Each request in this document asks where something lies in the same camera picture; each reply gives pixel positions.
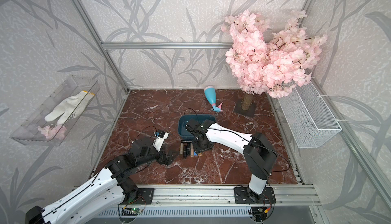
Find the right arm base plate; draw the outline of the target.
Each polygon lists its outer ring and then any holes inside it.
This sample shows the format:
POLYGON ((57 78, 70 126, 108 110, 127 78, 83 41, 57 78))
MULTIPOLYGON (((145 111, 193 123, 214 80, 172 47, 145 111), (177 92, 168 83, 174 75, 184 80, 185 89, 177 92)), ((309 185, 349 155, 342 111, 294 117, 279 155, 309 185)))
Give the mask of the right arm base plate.
POLYGON ((237 185, 234 187, 234 197, 236 204, 275 204, 276 197, 274 189, 265 187, 261 194, 256 194, 248 187, 237 185))

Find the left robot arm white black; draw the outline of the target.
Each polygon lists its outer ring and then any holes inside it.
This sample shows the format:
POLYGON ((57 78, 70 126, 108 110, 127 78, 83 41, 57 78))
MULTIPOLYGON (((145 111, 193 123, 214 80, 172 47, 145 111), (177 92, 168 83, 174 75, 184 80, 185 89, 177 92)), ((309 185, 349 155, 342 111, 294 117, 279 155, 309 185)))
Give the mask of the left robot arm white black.
POLYGON ((166 154, 162 145, 168 133, 158 132, 132 143, 128 153, 108 162, 93 178, 70 194, 44 208, 35 206, 25 215, 27 224, 84 224, 102 211, 124 200, 137 201, 142 197, 131 175, 139 167, 157 162, 170 165, 173 155, 166 154))

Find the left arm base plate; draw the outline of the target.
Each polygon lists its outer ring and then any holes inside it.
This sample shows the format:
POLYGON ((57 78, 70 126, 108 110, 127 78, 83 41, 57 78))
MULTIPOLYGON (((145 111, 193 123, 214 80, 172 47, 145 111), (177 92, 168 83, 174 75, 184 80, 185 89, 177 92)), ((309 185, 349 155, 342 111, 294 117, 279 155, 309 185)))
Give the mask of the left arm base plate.
POLYGON ((125 195, 123 204, 151 205, 154 196, 154 188, 137 188, 125 195))

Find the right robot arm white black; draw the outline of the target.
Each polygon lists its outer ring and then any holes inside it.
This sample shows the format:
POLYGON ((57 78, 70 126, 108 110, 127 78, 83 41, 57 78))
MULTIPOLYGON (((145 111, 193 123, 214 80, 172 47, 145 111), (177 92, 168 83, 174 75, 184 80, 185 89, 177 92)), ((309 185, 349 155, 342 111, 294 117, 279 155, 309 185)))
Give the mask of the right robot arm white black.
POLYGON ((215 144, 221 144, 243 155, 252 174, 248 191, 256 195, 263 193, 278 157, 265 135, 260 132, 237 132, 211 120, 199 123, 191 119, 185 129, 193 136, 192 143, 196 153, 211 150, 215 144))

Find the teal plastic storage box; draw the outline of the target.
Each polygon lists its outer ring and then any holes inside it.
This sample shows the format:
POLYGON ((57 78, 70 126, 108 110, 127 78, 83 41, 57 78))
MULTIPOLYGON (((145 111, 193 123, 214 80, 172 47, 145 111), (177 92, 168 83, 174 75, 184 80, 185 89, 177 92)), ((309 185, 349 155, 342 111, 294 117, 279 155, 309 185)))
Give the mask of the teal plastic storage box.
POLYGON ((178 121, 178 134, 182 139, 192 140, 192 130, 197 129, 205 120, 216 122, 216 118, 209 114, 189 114, 182 116, 178 121))

